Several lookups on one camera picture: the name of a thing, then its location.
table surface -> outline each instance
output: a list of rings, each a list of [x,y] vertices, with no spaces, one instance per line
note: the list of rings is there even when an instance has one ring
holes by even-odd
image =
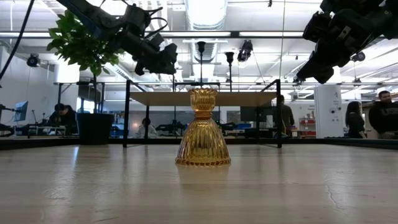
[[[130,97],[146,106],[190,106],[187,92],[132,92]],[[217,93],[216,106],[262,106],[276,98],[275,92]]]
[[[2,223],[396,223],[398,153],[228,146],[232,164],[174,164],[178,146],[0,151]]]

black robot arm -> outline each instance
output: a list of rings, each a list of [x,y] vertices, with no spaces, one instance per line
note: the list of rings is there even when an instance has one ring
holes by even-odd
[[[323,0],[313,15],[303,37],[316,43],[309,61],[297,73],[298,81],[314,77],[326,83],[334,74],[333,67],[344,67],[353,56],[376,38],[398,35],[396,0]]]
[[[85,0],[57,0],[64,5],[96,38],[109,41],[116,50],[122,48],[137,62],[136,73],[143,75],[143,69],[151,73],[174,74],[177,61],[177,46],[170,44],[164,50],[159,45],[164,41],[160,30],[145,36],[145,29],[151,21],[150,12],[135,4],[128,5],[123,16],[112,16],[100,7]]]

cable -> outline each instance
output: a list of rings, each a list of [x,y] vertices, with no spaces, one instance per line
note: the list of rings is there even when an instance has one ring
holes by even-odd
[[[169,23],[167,22],[167,20],[164,19],[164,18],[162,18],[162,17],[153,17],[153,18],[151,18],[150,20],[152,21],[152,20],[155,20],[155,19],[165,21],[165,22],[166,22],[166,25],[162,26],[161,28],[159,28],[159,29],[157,29],[157,30],[155,30],[155,31],[150,32],[148,35],[146,35],[146,36],[144,37],[144,39],[147,39],[147,38],[153,36],[154,34],[157,34],[157,33],[160,32],[162,29],[166,28],[166,27],[168,26],[168,24],[169,24]]]
[[[279,65],[279,79],[282,77],[282,60],[283,60],[283,52],[284,52],[284,41],[285,41],[285,15],[286,15],[286,0],[284,1],[284,19],[282,25],[282,44],[280,46],[280,65]]]
[[[12,58],[13,58],[13,56],[15,55],[15,52],[16,52],[17,49],[18,49],[19,43],[21,42],[22,36],[23,36],[23,34],[24,34],[24,31],[25,31],[25,27],[26,27],[26,24],[27,24],[27,20],[28,20],[28,18],[29,18],[30,12],[31,12],[31,10],[32,10],[32,8],[33,8],[33,3],[34,3],[34,2],[35,2],[35,0],[30,0],[29,6],[27,7],[27,11],[26,11],[26,15],[25,15],[24,21],[23,21],[23,23],[22,23],[21,31],[19,32],[19,36],[18,36],[17,42],[15,43],[15,46],[14,46],[14,48],[12,49],[12,51],[11,51],[11,53],[10,53],[10,56],[9,56],[8,59],[7,59],[7,62],[6,62],[6,64],[4,65],[4,68],[1,70],[1,73],[0,73],[0,80],[1,80],[1,78],[4,76],[4,74],[6,73],[6,70],[7,70],[8,66],[9,66],[9,64],[11,63]]]
[[[257,62],[257,57],[256,57],[256,54],[254,53],[254,51],[253,51],[253,56],[254,56],[254,59],[256,60],[256,65],[257,65],[257,68],[259,69],[259,73],[260,73],[262,82],[265,84],[266,81],[264,80],[264,77],[263,77],[262,74],[261,74],[261,69],[260,69],[260,66],[259,66],[259,64],[258,64],[258,62]]]
[[[14,113],[14,115],[12,116],[12,118],[11,118],[8,122],[6,122],[6,123],[4,123],[4,124],[10,123],[14,118],[15,118],[15,113]]]

man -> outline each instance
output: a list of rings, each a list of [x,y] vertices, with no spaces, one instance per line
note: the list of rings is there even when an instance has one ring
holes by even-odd
[[[65,126],[67,132],[77,133],[76,111],[69,105],[59,103],[54,107],[55,112],[50,116],[50,125]]]
[[[280,96],[280,100],[282,103],[282,121],[285,127],[285,134],[290,130],[290,128],[294,125],[294,117],[292,109],[285,105],[285,97],[283,95]]]
[[[398,104],[392,102],[388,91],[381,91],[379,99],[369,111],[369,122],[379,139],[397,139],[394,131],[398,131]]]

person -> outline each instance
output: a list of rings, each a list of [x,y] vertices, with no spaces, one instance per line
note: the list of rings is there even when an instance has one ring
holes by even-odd
[[[49,118],[49,125],[65,126],[67,132],[77,133],[76,111],[70,105],[62,103],[55,105],[54,110]]]
[[[150,119],[144,118],[142,124],[139,126],[138,132],[136,133],[136,138],[145,138],[145,125],[148,122],[148,138],[157,138],[157,131],[155,127],[150,125]]]
[[[354,101],[348,104],[346,111],[346,125],[349,128],[348,137],[366,139],[365,121],[361,116],[361,103]]]
[[[398,104],[392,102],[388,91],[381,91],[379,99],[369,111],[369,122],[379,139],[397,139],[394,131],[398,131]]]
[[[292,109],[285,105],[285,96],[281,95],[280,100],[282,103],[282,122],[285,127],[285,133],[290,130],[292,126],[294,126],[294,117]]]

